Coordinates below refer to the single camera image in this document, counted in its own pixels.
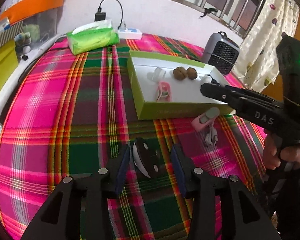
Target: pink plastic object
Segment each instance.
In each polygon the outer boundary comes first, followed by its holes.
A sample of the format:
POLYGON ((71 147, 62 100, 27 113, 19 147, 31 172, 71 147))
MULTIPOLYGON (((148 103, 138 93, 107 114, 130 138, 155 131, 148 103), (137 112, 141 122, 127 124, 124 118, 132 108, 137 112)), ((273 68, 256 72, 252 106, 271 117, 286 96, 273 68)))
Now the pink plastic object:
POLYGON ((201 130, 212 124, 219 114, 219 108, 212 107, 207 112, 199 115, 196 119, 194 119, 191 124, 197 132, 200 132, 201 130))
POLYGON ((156 101, 171 101, 170 84, 164 81, 159 81, 157 88, 156 101))

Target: blue gripper pad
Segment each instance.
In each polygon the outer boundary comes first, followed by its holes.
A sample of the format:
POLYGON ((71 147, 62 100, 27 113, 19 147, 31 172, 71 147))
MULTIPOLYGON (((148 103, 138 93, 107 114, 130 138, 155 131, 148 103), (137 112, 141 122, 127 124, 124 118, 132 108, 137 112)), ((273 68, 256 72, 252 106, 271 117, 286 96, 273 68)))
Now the blue gripper pad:
POLYGON ((130 162, 130 147, 126 145, 124 147, 123 158, 120 163, 120 167, 117 173, 116 185, 115 185, 115 194, 119 195, 123 190, 123 185, 127 177, 127 171, 129 168, 130 162))
POLYGON ((172 149, 170 152, 170 156, 171 156, 170 158, 171 158, 171 162, 172 162, 173 171, 174 171, 174 174, 176 176, 177 183, 179 186, 179 191, 183 197, 186 197, 186 178, 185 178, 185 174, 183 172, 180 160, 177 156, 176 147, 177 147, 176 145, 172 146, 172 149))

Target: portable heater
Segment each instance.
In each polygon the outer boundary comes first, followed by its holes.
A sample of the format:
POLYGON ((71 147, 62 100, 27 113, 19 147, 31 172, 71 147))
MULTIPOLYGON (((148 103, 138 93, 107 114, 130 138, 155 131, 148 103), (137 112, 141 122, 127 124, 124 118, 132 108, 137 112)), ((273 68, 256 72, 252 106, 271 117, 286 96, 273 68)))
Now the portable heater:
POLYGON ((239 46, 225 32, 213 33, 204 49, 201 62, 215 66, 228 75, 239 55, 239 46))

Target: white curtain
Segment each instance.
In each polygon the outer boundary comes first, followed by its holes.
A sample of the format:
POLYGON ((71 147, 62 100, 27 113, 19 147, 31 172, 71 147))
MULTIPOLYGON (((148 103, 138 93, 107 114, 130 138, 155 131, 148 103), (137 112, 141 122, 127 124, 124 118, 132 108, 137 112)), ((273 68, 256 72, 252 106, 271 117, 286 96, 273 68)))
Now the white curtain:
POLYGON ((240 46, 233 72, 248 89, 261 92, 279 74, 276 47, 282 37, 294 36, 299 7, 294 0, 266 0, 258 19, 240 46))

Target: walnut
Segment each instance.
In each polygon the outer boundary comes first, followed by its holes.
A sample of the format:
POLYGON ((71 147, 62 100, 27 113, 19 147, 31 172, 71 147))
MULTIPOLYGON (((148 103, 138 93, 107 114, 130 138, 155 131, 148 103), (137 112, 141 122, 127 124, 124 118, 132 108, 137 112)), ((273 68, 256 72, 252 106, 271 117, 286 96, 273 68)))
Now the walnut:
POLYGON ((187 69, 187 74, 188 74, 188 78, 190 78, 191 80, 194 80, 198 77, 198 73, 193 67, 187 69))
POLYGON ((184 80, 187 77, 187 71, 184 67, 177 67, 173 70, 173 76, 177 80, 184 80))

